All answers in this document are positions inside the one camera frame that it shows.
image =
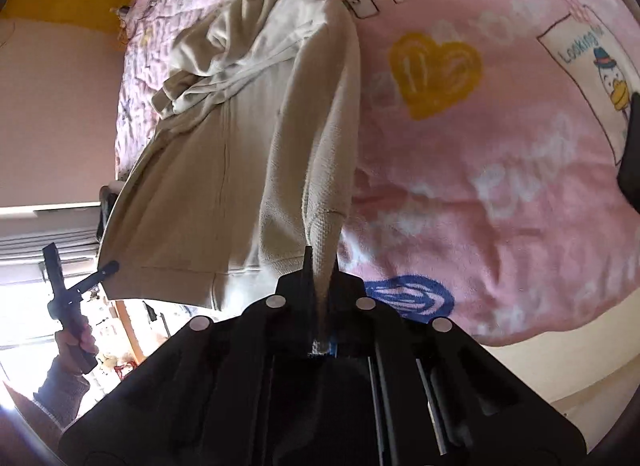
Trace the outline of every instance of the hat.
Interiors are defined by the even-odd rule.
[[[594,48],[593,54],[596,56],[593,64],[599,68],[613,68],[618,66],[618,62],[612,59],[609,53],[602,47]]]

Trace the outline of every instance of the hoodie sleeve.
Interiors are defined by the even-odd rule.
[[[36,401],[62,428],[74,422],[89,382],[67,372],[55,358],[44,384],[33,394]]]

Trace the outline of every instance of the pink wall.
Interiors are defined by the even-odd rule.
[[[7,37],[0,48],[0,208],[96,201],[114,177],[123,64],[115,38],[0,20],[0,44]]]

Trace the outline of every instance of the bed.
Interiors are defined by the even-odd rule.
[[[119,179],[153,136],[173,40],[223,1],[132,5]],[[620,0],[344,3],[363,82],[338,258],[369,295],[505,345],[580,327],[640,285],[640,216],[616,184],[640,28]]]

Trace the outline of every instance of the cartoon character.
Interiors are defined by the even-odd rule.
[[[631,93],[629,92],[625,75],[622,73],[620,67],[618,67],[618,62],[611,58],[609,53],[602,47],[594,48],[593,54],[596,56],[593,64],[598,68],[600,81],[602,81],[607,95],[611,99],[613,106],[616,107],[616,110],[622,112],[628,122]]]

